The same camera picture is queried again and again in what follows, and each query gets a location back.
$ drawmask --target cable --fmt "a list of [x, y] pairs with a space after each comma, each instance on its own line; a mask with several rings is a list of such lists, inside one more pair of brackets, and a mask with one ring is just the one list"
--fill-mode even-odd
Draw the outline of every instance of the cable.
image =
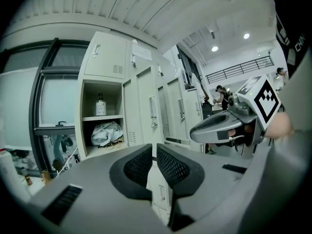
[[73, 151], [72, 155], [70, 155], [70, 157], [66, 160], [65, 164], [63, 165], [63, 168], [60, 170], [60, 172], [57, 171], [58, 175], [57, 177], [60, 175], [60, 173], [65, 169], [65, 166], [67, 165], [68, 168], [69, 168], [69, 165], [68, 165], [68, 162], [69, 160], [72, 158], [72, 156], [74, 155], [75, 151], [78, 149], [78, 147], [76, 147], [76, 149]]

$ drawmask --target railing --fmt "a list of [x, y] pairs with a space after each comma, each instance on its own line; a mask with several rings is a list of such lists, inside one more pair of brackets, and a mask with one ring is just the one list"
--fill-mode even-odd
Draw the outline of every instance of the railing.
[[223, 69], [221, 71], [207, 75], [206, 77], [209, 84], [211, 84], [213, 82], [221, 81], [234, 76], [239, 76], [244, 73], [248, 73], [257, 69], [266, 68], [270, 66], [274, 66], [274, 63], [272, 61], [272, 58], [270, 56], [267, 56], [256, 60], [244, 62], [230, 68]]

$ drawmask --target sticker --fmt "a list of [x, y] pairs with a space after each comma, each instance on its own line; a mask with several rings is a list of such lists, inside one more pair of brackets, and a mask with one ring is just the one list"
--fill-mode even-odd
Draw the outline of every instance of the sticker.
[[242, 95], [247, 94], [260, 78], [261, 76], [250, 78], [237, 93]]
[[275, 112], [279, 101], [273, 88], [270, 86], [267, 80], [264, 82], [258, 95], [254, 98], [254, 101], [258, 106], [264, 121], [268, 123], [273, 113]]
[[132, 44], [132, 55], [152, 61], [151, 51], [144, 49], [137, 44]]

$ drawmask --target window frame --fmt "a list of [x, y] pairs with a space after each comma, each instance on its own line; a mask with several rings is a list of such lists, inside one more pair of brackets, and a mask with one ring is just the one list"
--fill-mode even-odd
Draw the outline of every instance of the window frame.
[[183, 55], [187, 58], [187, 61], [189, 62], [189, 65], [190, 65], [190, 67], [191, 67], [191, 70], [192, 70], [192, 72], [195, 74], [195, 76], [197, 77], [197, 79], [199, 80], [199, 82], [200, 82], [200, 84], [201, 84], [201, 78], [200, 78], [200, 74], [199, 74], [199, 72], [198, 72], [198, 69], [197, 69], [197, 66], [196, 66], [196, 63], [194, 63], [193, 61], [192, 61], [192, 59], [191, 58], [189, 58], [188, 56], [187, 56], [187, 54], [185, 54], [180, 48], [179, 48], [179, 46], [177, 46], [177, 49], [178, 49], [178, 52], [179, 52], [179, 59], [181, 59], [181, 61], [182, 61], [182, 64], [183, 64], [183, 67], [184, 67], [184, 72], [185, 72], [185, 75], [186, 75], [186, 78], [187, 78], [187, 80], [188, 80], [188, 82], [189, 82], [189, 85], [191, 85], [191, 83], [192, 83], [192, 80], [191, 80], [191, 76], [190, 76], [190, 74], [189, 74], [189, 72], [188, 72], [188, 70], [187, 70], [187, 68], [186, 68], [186, 65], [185, 65], [185, 61], [184, 61], [184, 59], [183, 59]]
[[51, 66], [59, 49], [63, 46], [83, 47], [88, 48], [90, 42], [84, 40], [45, 40], [39, 42], [28, 43], [14, 47], [12, 49], [5, 49], [0, 53], [0, 74], [9, 60], [10, 56], [17, 52], [31, 50], [34, 48], [47, 47], [47, 50], [39, 64], [37, 73], [35, 75], [34, 83], [31, 90], [29, 101], [29, 135], [31, 147], [39, 172], [31, 171], [31, 176], [41, 176], [43, 170], [48, 170], [51, 177], [57, 175], [52, 172], [52, 167], [45, 149], [43, 136], [50, 135], [70, 135], [75, 134], [75, 126], [55, 126], [55, 127], [39, 127], [39, 104], [42, 92], [43, 78], [49, 75], [77, 75], [80, 71], [80, 66]]

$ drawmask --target black sleeve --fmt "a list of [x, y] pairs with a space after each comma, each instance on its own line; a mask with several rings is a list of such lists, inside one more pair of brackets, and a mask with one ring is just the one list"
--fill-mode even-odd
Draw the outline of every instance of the black sleeve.
[[276, 39], [287, 63], [289, 77], [305, 56], [311, 39], [309, 16], [310, 0], [275, 0]]

